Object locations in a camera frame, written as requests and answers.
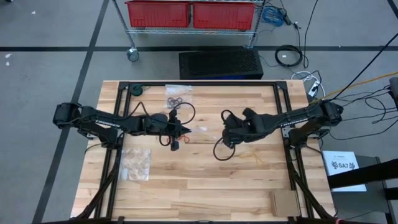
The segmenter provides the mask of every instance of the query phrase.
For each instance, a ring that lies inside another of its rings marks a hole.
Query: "cardboard piece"
[[[294,190],[271,192],[271,209],[275,217],[296,217],[300,215],[299,199]]]

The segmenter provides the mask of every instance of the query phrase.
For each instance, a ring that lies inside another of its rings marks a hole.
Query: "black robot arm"
[[[57,105],[53,123],[59,128],[77,128],[84,137],[91,139],[96,136],[103,147],[115,149],[121,146],[121,142],[118,141],[118,130],[133,136],[168,136],[172,151],[179,148],[176,139],[191,132],[190,129],[183,127],[181,121],[177,119],[177,110],[171,110],[169,118],[160,113],[150,116],[144,114],[121,117],[78,103]]]
[[[250,108],[243,111],[245,119],[240,119],[230,113],[224,119],[223,143],[233,148],[242,142],[253,142],[265,138],[277,128],[290,126],[291,124],[308,121],[301,128],[289,131],[290,144],[298,146],[305,144],[310,134],[319,130],[322,126],[336,126],[341,121],[343,107],[330,101],[320,101],[317,104],[289,111],[282,114],[257,114]]]

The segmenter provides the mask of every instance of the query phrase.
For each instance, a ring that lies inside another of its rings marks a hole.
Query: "white paper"
[[[345,151],[323,151],[323,160],[328,175],[335,175],[342,172],[358,169],[358,163],[354,152]],[[334,192],[365,192],[366,186],[364,184],[354,185],[349,187],[340,187],[332,189]]]

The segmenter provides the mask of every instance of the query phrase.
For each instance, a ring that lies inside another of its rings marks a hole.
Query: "plastic bag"
[[[166,85],[165,108],[180,109],[189,108],[189,105],[179,103],[192,103],[192,86],[190,85]]]
[[[120,178],[143,181],[149,179],[150,149],[126,149],[122,152]]]

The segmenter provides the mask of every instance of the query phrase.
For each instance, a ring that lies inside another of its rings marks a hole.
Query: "black floor stripe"
[[[76,83],[75,91],[73,92],[72,102],[77,102],[81,89],[83,88],[83,84],[87,75],[88,67],[90,66],[90,61],[93,56],[93,51],[95,48],[96,41],[98,39],[98,35],[100,34],[101,26],[104,20],[105,12],[108,7],[109,0],[104,0],[102,3],[101,10],[99,12],[99,16],[97,18],[93,35],[91,36],[90,44],[88,47],[88,51],[86,53],[85,60],[83,62],[83,66],[80,70],[79,78]],[[57,176],[58,168],[61,162],[63,150],[66,145],[66,141],[68,139],[69,129],[63,129],[60,135],[60,139],[58,140],[57,148],[54,152],[54,157],[52,159],[49,172],[47,174],[47,178],[44,183],[43,191],[40,196],[39,203],[37,204],[37,208],[35,211],[35,215],[33,217],[32,223],[41,223],[43,220],[43,216],[45,213],[45,209],[50,199],[52,187],[54,185],[55,177]]]
[[[394,0],[387,0],[387,2],[390,5],[394,14],[396,15],[396,18],[398,19],[398,8],[397,8],[397,5],[394,3]]]
[[[261,51],[274,51],[279,46],[255,46]],[[182,52],[198,50],[236,50],[242,46],[159,46],[138,47],[139,52]],[[308,46],[307,51],[344,52],[379,51],[383,46]],[[0,52],[124,52],[130,47],[0,47]],[[398,51],[398,46],[389,46],[386,51]]]

